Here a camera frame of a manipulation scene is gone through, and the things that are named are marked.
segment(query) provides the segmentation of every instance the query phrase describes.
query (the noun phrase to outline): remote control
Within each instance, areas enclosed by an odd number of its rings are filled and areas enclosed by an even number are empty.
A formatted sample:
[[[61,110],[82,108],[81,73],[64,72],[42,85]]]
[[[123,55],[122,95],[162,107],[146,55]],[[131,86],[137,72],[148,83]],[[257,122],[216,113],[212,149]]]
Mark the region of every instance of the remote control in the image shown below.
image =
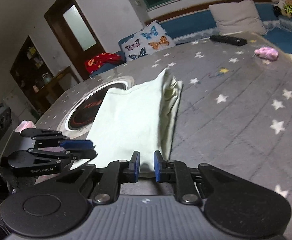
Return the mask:
[[[247,43],[246,39],[231,37],[231,36],[222,36],[222,35],[212,35],[209,37],[212,41],[218,41],[223,43],[228,43],[236,46],[243,46]]]

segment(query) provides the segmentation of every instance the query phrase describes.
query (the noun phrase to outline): blue gripper pad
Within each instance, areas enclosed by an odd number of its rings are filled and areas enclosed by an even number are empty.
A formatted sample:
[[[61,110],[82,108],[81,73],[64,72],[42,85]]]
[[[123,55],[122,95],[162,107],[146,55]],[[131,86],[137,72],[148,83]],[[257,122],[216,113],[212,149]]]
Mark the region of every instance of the blue gripper pad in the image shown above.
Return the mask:
[[[154,170],[155,170],[156,182],[159,182],[159,179],[160,179],[159,162],[158,162],[157,155],[155,152],[154,152]]]
[[[140,164],[140,154],[138,153],[136,163],[135,163],[135,181],[138,181],[139,176],[139,164]]]
[[[66,140],[60,144],[65,149],[90,150],[94,145],[91,140]]]

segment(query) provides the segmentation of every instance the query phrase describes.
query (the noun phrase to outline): red cloth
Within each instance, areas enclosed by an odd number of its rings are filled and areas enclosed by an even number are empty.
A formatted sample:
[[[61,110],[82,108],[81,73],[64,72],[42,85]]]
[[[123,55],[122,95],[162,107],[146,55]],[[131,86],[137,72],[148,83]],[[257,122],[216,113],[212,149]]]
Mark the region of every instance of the red cloth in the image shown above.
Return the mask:
[[[93,57],[90,60],[85,61],[85,67],[87,71],[91,74],[94,71],[98,70],[105,63],[117,65],[121,61],[122,60],[119,55],[105,52]]]

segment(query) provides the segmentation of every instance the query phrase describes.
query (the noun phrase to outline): butterfly print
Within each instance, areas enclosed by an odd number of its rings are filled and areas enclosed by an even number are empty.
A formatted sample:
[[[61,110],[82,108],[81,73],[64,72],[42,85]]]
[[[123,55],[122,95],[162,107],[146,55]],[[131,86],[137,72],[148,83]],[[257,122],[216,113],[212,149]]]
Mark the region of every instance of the butterfly print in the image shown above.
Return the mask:
[[[134,55],[134,54],[132,54],[132,55],[128,55],[131,59],[137,59],[137,58],[140,58],[140,57],[144,57],[144,56],[146,56],[147,54],[146,54],[146,49],[145,48],[142,48],[141,49],[141,52],[139,53],[139,55]]]
[[[128,50],[133,50],[134,48],[137,48],[139,46],[140,46],[139,39],[137,39],[132,45],[128,45],[125,48]]]
[[[158,32],[156,31],[155,26],[153,26],[152,28],[150,28],[150,33],[141,33],[141,36],[145,37],[147,40],[151,39],[151,35],[157,36]]]
[[[159,42],[149,42],[148,43],[150,46],[153,47],[153,49],[159,49],[159,47],[161,45],[165,45],[168,46],[169,45],[169,41],[167,40],[167,38],[165,36],[162,36],[159,40]]]
[[[155,21],[156,23],[158,23],[158,21]],[[146,27],[148,27],[149,25],[151,25],[153,22],[151,22],[151,23],[148,23],[147,25],[146,25]],[[140,32],[142,32],[144,30],[144,28],[142,28],[141,30],[139,30]]]

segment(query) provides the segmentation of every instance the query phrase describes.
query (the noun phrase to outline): wall socket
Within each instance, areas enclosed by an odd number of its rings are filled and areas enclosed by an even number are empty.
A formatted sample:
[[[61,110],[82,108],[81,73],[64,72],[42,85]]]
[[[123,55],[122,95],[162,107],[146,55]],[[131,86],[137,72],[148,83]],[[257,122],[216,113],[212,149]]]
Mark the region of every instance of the wall socket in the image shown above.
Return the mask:
[[[135,4],[136,4],[137,6],[141,6],[141,5],[142,5],[141,2],[140,2],[139,0],[135,0],[134,2],[135,2]]]

